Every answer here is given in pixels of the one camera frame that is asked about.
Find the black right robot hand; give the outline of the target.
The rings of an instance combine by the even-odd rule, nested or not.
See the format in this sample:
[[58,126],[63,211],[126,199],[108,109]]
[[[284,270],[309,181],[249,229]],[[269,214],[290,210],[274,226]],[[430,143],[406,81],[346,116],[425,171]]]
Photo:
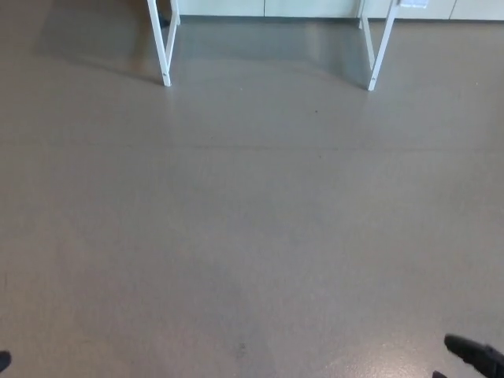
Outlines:
[[465,337],[446,334],[445,347],[483,377],[503,378],[503,354],[489,344],[478,343]]

